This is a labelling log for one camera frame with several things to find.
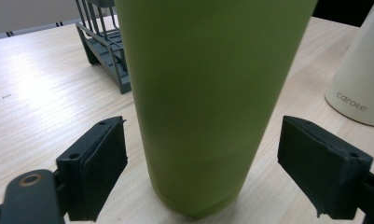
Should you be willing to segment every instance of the light wood surface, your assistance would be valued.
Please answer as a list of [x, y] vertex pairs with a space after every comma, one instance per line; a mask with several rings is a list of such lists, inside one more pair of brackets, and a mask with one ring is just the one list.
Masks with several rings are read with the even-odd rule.
[[[277, 162], [283, 115], [308, 119], [374, 157], [374, 127], [343, 117], [324, 93], [358, 28], [311, 19], [238, 199], [196, 220], [164, 206], [151, 188], [132, 93], [91, 66], [74, 25], [0, 40], [0, 203], [14, 177], [56, 170], [55, 160], [94, 123], [123, 116], [129, 164], [97, 223], [362, 223], [316, 217]], [[374, 173], [374, 162], [371, 169]]]

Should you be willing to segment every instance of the black dish rack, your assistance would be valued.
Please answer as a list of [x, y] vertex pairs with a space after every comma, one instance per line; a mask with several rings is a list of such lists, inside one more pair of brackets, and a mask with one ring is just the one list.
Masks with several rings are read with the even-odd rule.
[[[130, 91], [122, 38], [114, 16], [114, 0], [76, 0], [76, 6], [81, 16], [76, 29], [89, 63], [100, 63], [118, 84], [121, 94]], [[105, 27], [103, 10], [110, 13], [113, 26], [110, 29]]]

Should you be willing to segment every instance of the green bottle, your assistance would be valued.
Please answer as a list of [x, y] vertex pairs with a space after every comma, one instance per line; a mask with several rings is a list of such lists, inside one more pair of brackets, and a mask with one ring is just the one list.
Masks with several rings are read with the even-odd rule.
[[170, 208], [205, 217], [235, 200], [315, 2], [115, 1], [148, 172]]

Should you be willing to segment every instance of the white cup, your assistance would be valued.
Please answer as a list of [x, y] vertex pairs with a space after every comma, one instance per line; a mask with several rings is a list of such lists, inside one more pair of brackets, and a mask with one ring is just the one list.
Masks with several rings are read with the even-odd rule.
[[350, 119], [374, 126], [374, 5], [326, 92]]

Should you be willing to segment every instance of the gray wall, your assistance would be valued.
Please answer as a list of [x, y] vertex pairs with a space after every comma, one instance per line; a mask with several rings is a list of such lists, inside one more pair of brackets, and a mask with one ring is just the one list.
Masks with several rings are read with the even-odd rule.
[[77, 19], [75, 0], [0, 0], [0, 33]]

